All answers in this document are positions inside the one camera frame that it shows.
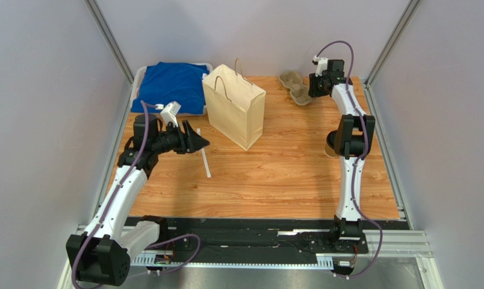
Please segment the pulp cardboard cup carrier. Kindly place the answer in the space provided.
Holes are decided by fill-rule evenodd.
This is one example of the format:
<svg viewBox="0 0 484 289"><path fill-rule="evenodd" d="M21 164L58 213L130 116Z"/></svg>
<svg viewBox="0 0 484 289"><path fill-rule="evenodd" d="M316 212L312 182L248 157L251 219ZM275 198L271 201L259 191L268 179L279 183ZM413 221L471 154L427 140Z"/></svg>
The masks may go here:
<svg viewBox="0 0 484 289"><path fill-rule="evenodd" d="M293 102L298 106L306 106L313 99L308 94L309 87L305 85L303 76L296 70L288 70L278 76L282 86L289 92Z"/></svg>

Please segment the paper coffee cup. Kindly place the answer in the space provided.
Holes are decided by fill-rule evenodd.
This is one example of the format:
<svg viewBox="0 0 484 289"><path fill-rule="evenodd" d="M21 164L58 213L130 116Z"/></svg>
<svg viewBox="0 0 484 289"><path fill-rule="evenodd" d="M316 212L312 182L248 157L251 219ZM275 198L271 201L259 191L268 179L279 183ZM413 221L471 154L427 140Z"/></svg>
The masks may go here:
<svg viewBox="0 0 484 289"><path fill-rule="evenodd" d="M326 144L324 147L324 152L329 158L336 158L337 154L334 149L335 131L330 132L326 136Z"/></svg>

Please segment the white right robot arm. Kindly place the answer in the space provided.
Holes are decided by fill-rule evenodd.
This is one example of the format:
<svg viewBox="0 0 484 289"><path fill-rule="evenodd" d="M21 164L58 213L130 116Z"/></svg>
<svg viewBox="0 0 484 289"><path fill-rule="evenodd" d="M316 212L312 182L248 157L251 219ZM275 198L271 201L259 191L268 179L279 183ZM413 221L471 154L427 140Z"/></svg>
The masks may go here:
<svg viewBox="0 0 484 289"><path fill-rule="evenodd" d="M309 75L308 94L312 98L330 96L341 119L337 130L326 137L326 152L339 158L341 168L340 199L334 218L334 242L358 242L363 237L360 209L361 179L376 120L368 116L354 96L352 83L344 76L344 61L313 57L316 71Z"/></svg>

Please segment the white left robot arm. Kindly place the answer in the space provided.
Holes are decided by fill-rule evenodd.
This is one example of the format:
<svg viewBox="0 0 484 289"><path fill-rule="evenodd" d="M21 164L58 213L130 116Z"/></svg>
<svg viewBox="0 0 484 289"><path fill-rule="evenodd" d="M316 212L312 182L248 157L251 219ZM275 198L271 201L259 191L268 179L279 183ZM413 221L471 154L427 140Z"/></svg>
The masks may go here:
<svg viewBox="0 0 484 289"><path fill-rule="evenodd" d="M66 251L72 269L72 284L120 286L129 275L131 262L142 251L178 241L169 237L167 219L143 216L124 233L128 214L149 179L158 157L167 152L192 154L210 142L187 120L163 122L154 114L140 114L133 123L133 136L125 144L117 163L116 176L103 204L82 234L72 234Z"/></svg>

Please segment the kraft paper takeout bag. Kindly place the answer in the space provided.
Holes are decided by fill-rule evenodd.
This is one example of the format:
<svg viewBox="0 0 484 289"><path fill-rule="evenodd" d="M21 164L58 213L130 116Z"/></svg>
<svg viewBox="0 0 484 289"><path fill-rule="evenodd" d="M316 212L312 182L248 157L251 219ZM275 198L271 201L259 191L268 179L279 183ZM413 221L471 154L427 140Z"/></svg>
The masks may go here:
<svg viewBox="0 0 484 289"><path fill-rule="evenodd" d="M210 125L248 151L263 134L266 91L225 64L202 86Z"/></svg>

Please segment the white wrapped straw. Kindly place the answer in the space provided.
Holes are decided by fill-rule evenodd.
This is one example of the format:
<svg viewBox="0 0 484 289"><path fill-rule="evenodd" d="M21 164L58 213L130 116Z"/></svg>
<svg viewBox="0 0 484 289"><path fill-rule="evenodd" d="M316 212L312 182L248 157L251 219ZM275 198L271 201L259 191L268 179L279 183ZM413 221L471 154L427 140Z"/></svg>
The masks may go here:
<svg viewBox="0 0 484 289"><path fill-rule="evenodd" d="M200 151L201 151L201 154L202 154L202 159L203 159L203 164L204 164L204 167L205 167L206 177L210 178L210 177L212 177L212 175L211 175L211 172L210 172L210 169L209 169L209 164L208 164L205 148L202 148Z"/></svg>

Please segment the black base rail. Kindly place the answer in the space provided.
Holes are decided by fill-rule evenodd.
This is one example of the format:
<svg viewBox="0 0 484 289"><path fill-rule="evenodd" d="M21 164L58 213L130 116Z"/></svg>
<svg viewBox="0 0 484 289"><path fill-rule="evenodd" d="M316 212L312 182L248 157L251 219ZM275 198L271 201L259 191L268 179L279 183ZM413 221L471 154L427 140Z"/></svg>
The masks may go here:
<svg viewBox="0 0 484 289"><path fill-rule="evenodd" d="M150 270L189 267L342 270L373 252L379 231L363 221L358 242L334 242L334 221L300 219L167 219L173 244L149 249L133 261Z"/></svg>

